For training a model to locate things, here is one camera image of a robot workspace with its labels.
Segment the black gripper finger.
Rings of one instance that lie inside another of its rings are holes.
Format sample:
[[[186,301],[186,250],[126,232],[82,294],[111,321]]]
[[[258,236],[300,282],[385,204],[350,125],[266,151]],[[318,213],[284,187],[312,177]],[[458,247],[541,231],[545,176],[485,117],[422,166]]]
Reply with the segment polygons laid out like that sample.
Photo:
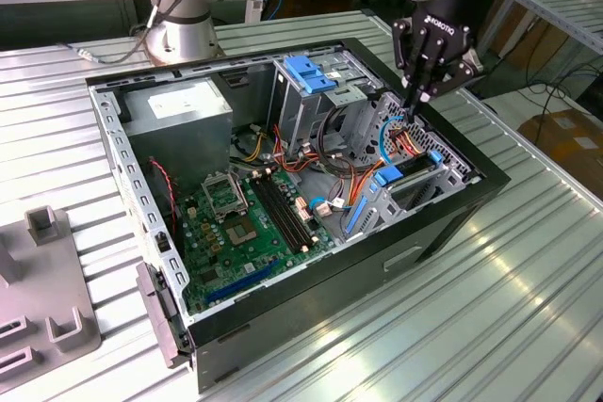
[[[395,63],[401,70],[400,81],[404,88],[404,108],[408,116],[418,112],[420,99],[422,52],[427,38],[427,28],[414,30],[409,18],[399,18],[392,25]]]
[[[413,115],[432,99],[449,93],[483,74],[470,40],[429,39],[417,60]]]

